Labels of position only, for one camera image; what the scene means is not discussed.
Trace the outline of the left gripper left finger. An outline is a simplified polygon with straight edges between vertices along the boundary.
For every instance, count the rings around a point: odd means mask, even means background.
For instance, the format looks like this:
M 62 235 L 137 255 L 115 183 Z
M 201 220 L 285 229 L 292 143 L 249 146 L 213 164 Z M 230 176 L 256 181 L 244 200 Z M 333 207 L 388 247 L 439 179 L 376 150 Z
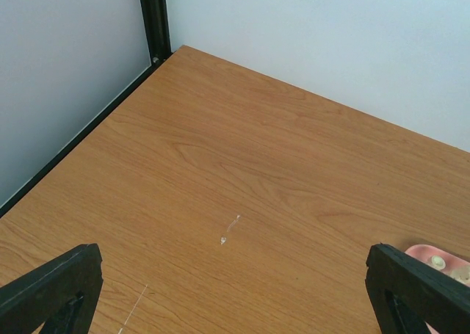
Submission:
M 103 285 L 99 246 L 80 244 L 1 287 L 2 333 L 88 333 Z

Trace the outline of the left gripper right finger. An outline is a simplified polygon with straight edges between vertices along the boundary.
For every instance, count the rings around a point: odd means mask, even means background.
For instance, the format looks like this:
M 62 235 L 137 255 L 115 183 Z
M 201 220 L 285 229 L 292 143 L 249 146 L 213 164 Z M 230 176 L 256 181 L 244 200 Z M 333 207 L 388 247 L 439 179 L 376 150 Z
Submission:
M 469 287 L 389 244 L 371 246 L 366 266 L 382 333 L 469 332 Z

